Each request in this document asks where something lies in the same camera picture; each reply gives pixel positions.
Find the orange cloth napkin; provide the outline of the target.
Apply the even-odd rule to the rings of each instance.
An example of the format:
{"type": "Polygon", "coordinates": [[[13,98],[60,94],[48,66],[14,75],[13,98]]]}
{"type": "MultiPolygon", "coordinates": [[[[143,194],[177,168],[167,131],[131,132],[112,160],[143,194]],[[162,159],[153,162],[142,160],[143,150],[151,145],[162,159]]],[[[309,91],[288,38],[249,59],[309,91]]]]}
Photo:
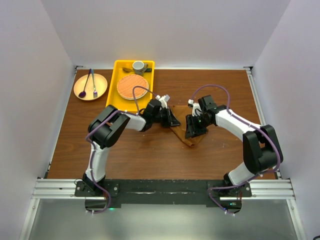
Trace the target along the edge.
{"type": "Polygon", "coordinates": [[[180,122],[179,126],[171,126],[170,129],[184,144],[193,148],[208,135],[207,133],[205,133],[197,137],[185,138],[187,130],[186,116],[192,113],[192,109],[187,105],[173,105],[170,107],[170,109],[175,118],[180,122]]]}

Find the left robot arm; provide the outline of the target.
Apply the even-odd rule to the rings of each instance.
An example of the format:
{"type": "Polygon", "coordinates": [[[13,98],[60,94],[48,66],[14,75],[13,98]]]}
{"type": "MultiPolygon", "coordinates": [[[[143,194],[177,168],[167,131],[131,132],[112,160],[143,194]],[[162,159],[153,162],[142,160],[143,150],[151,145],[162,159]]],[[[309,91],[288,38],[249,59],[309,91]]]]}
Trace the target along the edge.
{"type": "Polygon", "coordinates": [[[88,126],[85,140],[91,145],[88,167],[82,181],[86,191],[99,196],[106,190],[105,167],[111,148],[116,144],[125,129],[145,132],[153,124],[164,128],[177,127],[181,123],[164,100],[152,99],[145,108],[131,113],[108,105],[88,126]]]}

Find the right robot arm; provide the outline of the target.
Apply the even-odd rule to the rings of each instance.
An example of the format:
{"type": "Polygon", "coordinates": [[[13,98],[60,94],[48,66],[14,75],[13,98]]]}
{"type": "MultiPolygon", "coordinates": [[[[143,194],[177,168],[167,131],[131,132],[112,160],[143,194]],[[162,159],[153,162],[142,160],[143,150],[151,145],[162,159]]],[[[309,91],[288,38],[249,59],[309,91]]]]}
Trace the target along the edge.
{"type": "Polygon", "coordinates": [[[223,128],[242,141],[243,162],[224,176],[222,186],[209,187],[209,196],[214,191],[223,191],[233,197],[241,187],[259,175],[276,170],[283,161],[275,129],[261,126],[237,115],[227,105],[218,106],[211,95],[198,101],[188,100],[192,113],[186,119],[185,138],[195,138],[208,132],[208,126],[223,128]]]}

